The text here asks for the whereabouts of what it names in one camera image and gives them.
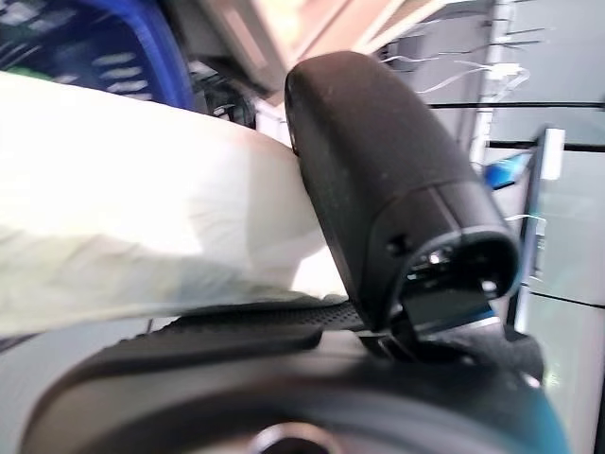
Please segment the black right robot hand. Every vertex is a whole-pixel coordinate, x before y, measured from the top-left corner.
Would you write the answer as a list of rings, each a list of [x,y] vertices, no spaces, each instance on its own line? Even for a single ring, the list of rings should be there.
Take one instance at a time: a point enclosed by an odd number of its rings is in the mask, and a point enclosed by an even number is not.
[[[565,453],[538,342],[492,299],[517,235],[427,106],[337,52],[297,64],[285,112],[349,299],[183,318],[82,361],[24,453]]]

